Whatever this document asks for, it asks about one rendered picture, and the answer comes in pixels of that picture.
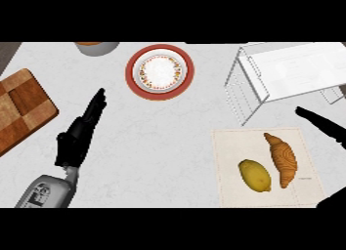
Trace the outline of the yellow lemon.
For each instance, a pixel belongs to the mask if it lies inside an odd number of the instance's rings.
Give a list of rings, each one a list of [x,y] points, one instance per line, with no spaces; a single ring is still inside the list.
[[[238,168],[248,188],[255,192],[270,191],[270,176],[263,166],[254,160],[245,159]]]

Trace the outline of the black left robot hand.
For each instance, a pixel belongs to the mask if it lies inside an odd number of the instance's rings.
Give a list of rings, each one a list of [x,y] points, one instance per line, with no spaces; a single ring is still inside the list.
[[[76,168],[81,167],[87,157],[92,130],[104,107],[104,89],[100,88],[88,102],[84,115],[76,117],[67,128],[67,131],[61,132],[55,137],[55,166]]]

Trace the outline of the checkered wooden cutting board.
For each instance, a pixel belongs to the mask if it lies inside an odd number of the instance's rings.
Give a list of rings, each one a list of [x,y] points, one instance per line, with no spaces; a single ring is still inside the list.
[[[20,69],[0,81],[0,157],[57,114],[30,71]]]

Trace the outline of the grey cup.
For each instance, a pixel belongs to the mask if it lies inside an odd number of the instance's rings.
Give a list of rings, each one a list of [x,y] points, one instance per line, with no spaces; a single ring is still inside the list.
[[[81,53],[90,57],[98,57],[112,52],[119,45],[118,42],[76,42]]]

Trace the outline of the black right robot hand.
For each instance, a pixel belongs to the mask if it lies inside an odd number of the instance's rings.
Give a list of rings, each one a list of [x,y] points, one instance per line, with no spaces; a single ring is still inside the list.
[[[346,128],[300,106],[295,107],[295,114],[315,125],[315,127],[335,140],[346,150]],[[346,187],[316,204],[316,208],[346,208]]]

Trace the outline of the brown croissant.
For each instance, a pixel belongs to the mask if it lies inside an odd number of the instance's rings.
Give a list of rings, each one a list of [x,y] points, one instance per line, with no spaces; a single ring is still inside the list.
[[[289,145],[275,136],[264,133],[273,166],[279,173],[279,186],[286,188],[297,172],[297,160]]]

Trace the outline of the red-rimmed white plate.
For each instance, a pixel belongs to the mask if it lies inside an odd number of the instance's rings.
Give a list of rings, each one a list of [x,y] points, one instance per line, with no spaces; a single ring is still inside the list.
[[[134,94],[150,101],[175,98],[189,88],[195,74],[193,61],[175,46],[143,47],[125,66],[125,81]]]

